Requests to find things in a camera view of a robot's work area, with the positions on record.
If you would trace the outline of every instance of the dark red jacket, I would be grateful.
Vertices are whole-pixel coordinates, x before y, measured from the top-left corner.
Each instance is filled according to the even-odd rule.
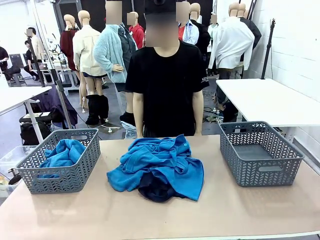
[[[60,37],[60,49],[61,52],[68,58],[69,68],[73,71],[76,71],[76,66],[74,63],[74,45],[73,38],[76,34],[77,30],[69,30],[63,31]]]
[[[136,43],[136,46],[138,47],[138,49],[142,48],[142,42],[144,40],[145,37],[145,30],[142,26],[139,25],[139,23],[133,27],[129,27],[129,32],[132,32],[132,37]]]

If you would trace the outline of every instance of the gray plastic basket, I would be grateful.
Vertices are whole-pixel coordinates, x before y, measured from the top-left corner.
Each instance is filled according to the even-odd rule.
[[[220,150],[241,187],[292,185],[304,154],[266,122],[220,125]]]
[[[38,168],[46,160],[45,150],[53,150],[62,139],[78,140],[86,149],[72,166]],[[56,194],[80,192],[100,156],[98,129],[71,129],[52,132],[24,160],[16,166],[32,194]],[[43,175],[57,178],[38,178]]]

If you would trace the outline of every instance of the white shirt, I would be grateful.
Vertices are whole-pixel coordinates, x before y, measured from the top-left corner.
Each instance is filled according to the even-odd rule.
[[[100,32],[90,25],[84,25],[73,37],[73,61],[76,69],[91,76],[99,77],[106,75],[94,58],[94,48]]]
[[[182,36],[182,40],[185,43],[195,45],[199,39],[199,29],[196,25],[194,25],[190,20],[186,23],[184,27],[184,32]]]
[[[218,24],[211,24],[211,25],[208,27],[208,33],[209,33],[209,35],[210,35],[210,37],[211,37],[209,46],[208,46],[208,48],[207,48],[207,52],[208,52],[208,53],[211,53],[211,51],[212,51],[211,41],[214,39],[214,35],[216,34],[217,27],[218,27]]]
[[[38,59],[38,60],[46,59],[45,55],[41,55],[41,54],[45,53],[45,47],[44,47],[40,37],[38,37],[37,35],[34,35],[31,38],[31,43],[32,43],[32,47],[33,47],[36,59]]]
[[[213,37],[213,48],[209,63],[212,69],[216,60],[217,69],[234,69],[240,65],[244,54],[244,70],[248,70],[255,36],[239,18],[231,16],[221,23]]]

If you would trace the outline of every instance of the beige tabletop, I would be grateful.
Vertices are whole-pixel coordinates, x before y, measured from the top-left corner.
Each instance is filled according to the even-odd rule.
[[[101,156],[79,193],[31,195],[24,183],[0,207],[4,240],[136,240],[265,238],[320,233],[320,177],[304,162],[293,186],[237,186],[219,150],[219,136],[188,138],[204,165],[198,202],[144,199],[116,192],[106,172],[131,140],[101,141]]]

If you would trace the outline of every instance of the black jacket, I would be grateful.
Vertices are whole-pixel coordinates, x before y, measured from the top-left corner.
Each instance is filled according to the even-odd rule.
[[[202,54],[207,54],[207,48],[211,40],[208,28],[205,25],[198,23],[196,20],[192,19],[191,22],[199,29],[199,38],[195,45],[200,49]]]
[[[255,47],[257,46],[257,44],[261,38],[261,32],[259,31],[259,29],[255,25],[255,23],[249,19],[246,19],[244,17],[240,17],[240,22],[243,22],[250,29],[250,31],[253,33],[253,35],[254,35],[253,49],[255,49]]]

